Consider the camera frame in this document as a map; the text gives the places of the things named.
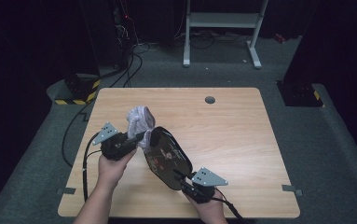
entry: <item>gray carpet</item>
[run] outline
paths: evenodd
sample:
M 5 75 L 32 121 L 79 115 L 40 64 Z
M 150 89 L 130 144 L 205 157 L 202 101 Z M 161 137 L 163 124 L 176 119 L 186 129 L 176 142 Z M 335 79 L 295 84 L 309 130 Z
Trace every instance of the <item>gray carpet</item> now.
M 336 112 L 323 85 L 314 84 L 325 104 L 321 108 L 286 107 L 276 80 L 282 80 L 299 39 L 279 44 L 258 39 L 256 50 L 263 68 L 254 70 L 241 41 L 216 42 L 206 49 L 192 48 L 191 66 L 183 68 L 183 47 L 151 45 L 141 53 L 144 63 L 131 80 L 132 87 L 256 87 L 260 90 L 283 160 L 297 188 L 301 215 L 295 219 L 260 219 L 258 223 L 357 223 L 357 146 Z M 210 42 L 194 40 L 196 47 Z M 134 58 L 131 73 L 140 61 Z M 118 76 L 103 79 L 110 86 Z M 122 78 L 115 88 L 121 88 Z M 53 99 L 62 82 L 48 89 Z M 71 168 L 62 159 L 62 138 L 81 105 L 51 105 L 32 144 L 21 158 L 0 194 L 0 223 L 71 223 L 57 209 Z M 85 110 L 91 112 L 91 106 Z M 73 162 L 86 128 L 79 116 L 69 129 L 64 152 Z M 140 220 L 113 219 L 114 223 Z M 144 223 L 175 223 L 176 220 L 141 220 Z

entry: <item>round hole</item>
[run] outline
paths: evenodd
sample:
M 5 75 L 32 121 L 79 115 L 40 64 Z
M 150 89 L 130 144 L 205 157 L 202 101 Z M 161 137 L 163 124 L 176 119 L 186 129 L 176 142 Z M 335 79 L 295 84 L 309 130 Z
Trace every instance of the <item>round hole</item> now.
M 212 96 L 207 96 L 205 98 L 205 103 L 211 105 L 211 104 L 215 103 L 215 98 L 213 98 Z

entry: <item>white cloth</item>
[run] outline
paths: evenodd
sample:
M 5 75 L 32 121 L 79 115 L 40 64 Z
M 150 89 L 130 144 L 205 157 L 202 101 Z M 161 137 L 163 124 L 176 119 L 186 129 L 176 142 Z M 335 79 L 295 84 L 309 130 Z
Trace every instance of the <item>white cloth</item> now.
M 126 120 L 129 122 L 128 137 L 133 138 L 137 133 L 143 133 L 144 138 L 138 143 L 144 152 L 149 149 L 151 132 L 155 128 L 155 118 L 147 106 L 139 105 L 129 111 Z

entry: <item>dark background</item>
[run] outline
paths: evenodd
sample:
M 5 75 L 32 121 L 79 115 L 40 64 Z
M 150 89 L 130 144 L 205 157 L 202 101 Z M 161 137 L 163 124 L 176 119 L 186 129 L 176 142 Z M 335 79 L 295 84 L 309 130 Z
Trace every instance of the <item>dark background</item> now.
M 123 2 L 138 35 L 175 35 L 182 1 Z M 193 1 L 192 9 L 253 12 L 260 6 L 255 0 L 203 2 Z M 321 1 L 309 24 L 317 3 L 270 0 L 260 36 L 304 35 L 285 81 L 322 83 L 357 144 L 357 1 Z M 98 75 L 85 19 L 73 0 L 0 1 L 0 190 L 49 112 L 47 87 L 76 73 Z

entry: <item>forearm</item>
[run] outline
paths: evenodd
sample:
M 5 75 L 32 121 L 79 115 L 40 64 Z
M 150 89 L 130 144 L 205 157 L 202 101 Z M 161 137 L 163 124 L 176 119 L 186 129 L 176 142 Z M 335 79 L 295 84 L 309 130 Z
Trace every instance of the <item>forearm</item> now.
M 113 189 L 105 188 L 98 183 L 80 210 L 74 223 L 106 224 L 111 209 L 113 192 Z

